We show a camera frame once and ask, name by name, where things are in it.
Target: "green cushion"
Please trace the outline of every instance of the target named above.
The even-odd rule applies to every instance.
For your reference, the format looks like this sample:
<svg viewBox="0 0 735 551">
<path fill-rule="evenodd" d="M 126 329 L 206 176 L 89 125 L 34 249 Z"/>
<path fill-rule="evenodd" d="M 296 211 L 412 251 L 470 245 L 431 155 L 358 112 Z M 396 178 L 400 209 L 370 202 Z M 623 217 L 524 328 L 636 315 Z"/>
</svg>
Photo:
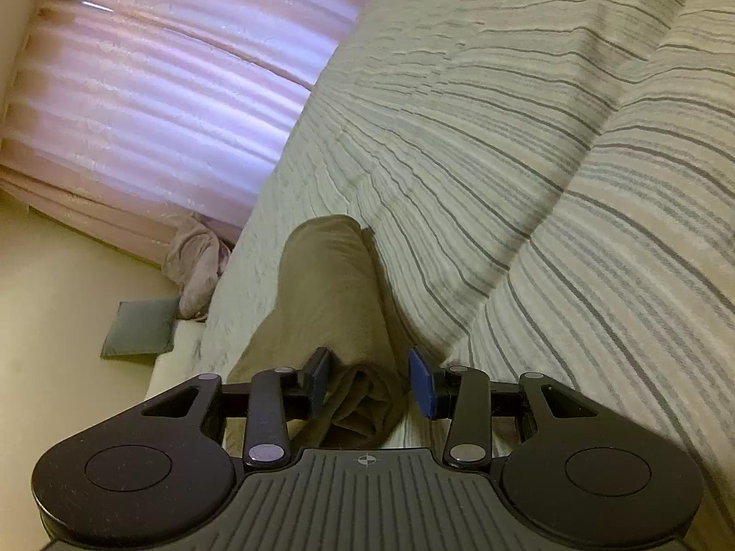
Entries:
<svg viewBox="0 0 735 551">
<path fill-rule="evenodd" d="M 128 354 L 160 354 L 174 347 L 178 298 L 120 303 L 102 346 L 103 359 Z"/>
</svg>

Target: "sheer curtain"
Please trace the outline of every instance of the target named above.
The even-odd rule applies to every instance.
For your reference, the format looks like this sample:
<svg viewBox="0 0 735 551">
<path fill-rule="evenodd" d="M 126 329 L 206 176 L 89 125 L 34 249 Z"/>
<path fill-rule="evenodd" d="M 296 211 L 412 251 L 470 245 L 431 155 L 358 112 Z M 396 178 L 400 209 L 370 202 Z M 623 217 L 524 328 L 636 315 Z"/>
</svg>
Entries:
<svg viewBox="0 0 735 551">
<path fill-rule="evenodd" d="M 234 240 L 366 0 L 40 0 L 0 189 L 160 263 L 195 213 Z"/>
</svg>

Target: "rolled brown cloth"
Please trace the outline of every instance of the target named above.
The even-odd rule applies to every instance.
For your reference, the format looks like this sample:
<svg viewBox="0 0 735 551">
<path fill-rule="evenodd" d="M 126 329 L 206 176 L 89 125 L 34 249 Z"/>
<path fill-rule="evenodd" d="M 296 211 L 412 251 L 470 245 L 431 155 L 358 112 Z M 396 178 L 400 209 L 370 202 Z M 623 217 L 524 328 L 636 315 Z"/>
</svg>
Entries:
<svg viewBox="0 0 735 551">
<path fill-rule="evenodd" d="M 379 446 L 405 411 L 405 383 L 362 231 L 344 215 L 311 219 L 291 233 L 278 267 L 276 304 L 227 382 L 251 381 L 277 366 L 301 368 L 319 347 L 332 351 L 337 369 L 321 413 L 295 434 L 293 444 Z M 226 447 L 233 455 L 242 453 L 243 430 L 244 421 L 228 422 Z"/>
</svg>

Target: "crosshair symbol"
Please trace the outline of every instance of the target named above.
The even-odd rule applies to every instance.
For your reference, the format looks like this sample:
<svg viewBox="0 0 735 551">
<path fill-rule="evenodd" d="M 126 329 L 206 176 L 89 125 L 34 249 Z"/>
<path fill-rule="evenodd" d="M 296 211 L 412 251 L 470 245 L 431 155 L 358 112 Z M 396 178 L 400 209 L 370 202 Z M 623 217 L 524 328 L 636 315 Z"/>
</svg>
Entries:
<svg viewBox="0 0 735 551">
<path fill-rule="evenodd" d="M 366 453 L 365 455 L 360 456 L 357 461 L 361 463 L 364 467 L 368 467 L 376 463 L 378 459 L 375 456 Z"/>
</svg>

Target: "striped bedsheet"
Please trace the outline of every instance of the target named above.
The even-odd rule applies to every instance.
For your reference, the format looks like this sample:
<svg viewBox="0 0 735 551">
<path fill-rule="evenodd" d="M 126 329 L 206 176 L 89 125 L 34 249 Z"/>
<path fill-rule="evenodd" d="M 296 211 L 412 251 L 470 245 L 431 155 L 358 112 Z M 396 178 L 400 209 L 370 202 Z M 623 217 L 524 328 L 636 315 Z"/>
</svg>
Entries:
<svg viewBox="0 0 735 551">
<path fill-rule="evenodd" d="M 226 374 L 285 239 L 375 233 L 397 349 L 543 371 L 697 458 L 688 542 L 735 537 L 735 0 L 372 0 L 216 291 Z M 390 445 L 440 444 L 415 412 Z"/>
</svg>

